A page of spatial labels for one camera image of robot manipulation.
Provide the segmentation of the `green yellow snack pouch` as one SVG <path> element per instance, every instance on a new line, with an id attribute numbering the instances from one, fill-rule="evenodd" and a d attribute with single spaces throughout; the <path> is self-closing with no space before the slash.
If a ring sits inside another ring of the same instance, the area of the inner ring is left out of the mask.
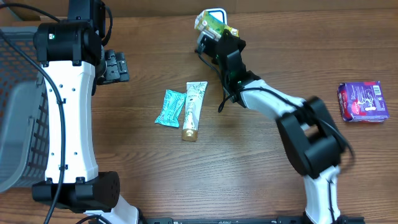
<path id="1" fill-rule="evenodd" d="M 233 36 L 238 37 L 239 31 L 228 25 L 227 13 L 222 8 L 205 9 L 195 19 L 196 30 L 205 31 L 215 40 L 219 40 L 227 29 Z"/>

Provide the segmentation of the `white cream tube gold cap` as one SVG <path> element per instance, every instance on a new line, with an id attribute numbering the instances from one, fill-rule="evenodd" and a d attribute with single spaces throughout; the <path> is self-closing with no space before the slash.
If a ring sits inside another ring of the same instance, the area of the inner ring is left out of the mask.
<path id="1" fill-rule="evenodd" d="M 187 82 L 185 114 L 182 131 L 184 141 L 198 139 L 198 124 L 208 82 Z"/>

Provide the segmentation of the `teal wet wipes pack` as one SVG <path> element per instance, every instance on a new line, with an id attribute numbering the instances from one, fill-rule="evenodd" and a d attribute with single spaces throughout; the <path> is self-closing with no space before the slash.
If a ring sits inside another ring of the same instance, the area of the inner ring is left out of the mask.
<path id="1" fill-rule="evenodd" d="M 156 118 L 155 124 L 178 128 L 180 126 L 178 117 L 180 116 L 185 104 L 185 99 L 185 93 L 166 90 L 162 110 L 160 115 Z"/>

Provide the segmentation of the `purple sanitary pad pack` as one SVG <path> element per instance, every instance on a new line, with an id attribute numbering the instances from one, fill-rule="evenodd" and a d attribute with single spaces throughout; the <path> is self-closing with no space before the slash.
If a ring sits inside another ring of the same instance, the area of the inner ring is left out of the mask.
<path id="1" fill-rule="evenodd" d="M 389 118 L 380 81 L 340 83 L 337 97 L 346 122 L 381 123 Z"/>

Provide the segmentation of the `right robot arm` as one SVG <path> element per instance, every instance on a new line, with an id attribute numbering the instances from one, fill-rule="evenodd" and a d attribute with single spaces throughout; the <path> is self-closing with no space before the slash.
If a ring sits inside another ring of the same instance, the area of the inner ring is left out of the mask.
<path id="1" fill-rule="evenodd" d="M 304 223 L 347 223 L 337 202 L 337 180 L 344 171 L 341 155 L 354 151 L 336 127 L 324 102 L 314 96 L 308 100 L 293 97 L 268 85 L 247 70 L 241 52 L 245 41 L 224 30 L 221 35 L 200 33 L 196 53 L 212 58 L 208 66 L 215 70 L 223 87 L 222 111 L 227 101 L 255 110 L 277 125 L 286 156 L 303 177 L 307 204 Z"/>

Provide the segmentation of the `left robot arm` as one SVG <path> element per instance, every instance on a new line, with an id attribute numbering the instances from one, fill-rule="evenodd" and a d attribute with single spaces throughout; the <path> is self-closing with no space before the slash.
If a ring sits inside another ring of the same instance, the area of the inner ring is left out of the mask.
<path id="1" fill-rule="evenodd" d="M 93 150 L 96 87 L 129 80 L 124 55 L 105 49 L 110 17 L 102 1 L 70 1 L 66 19 L 43 23 L 34 34 L 47 88 L 49 156 L 32 197 L 102 223 L 139 223 L 139 210 L 121 196 L 117 172 L 101 172 Z"/>

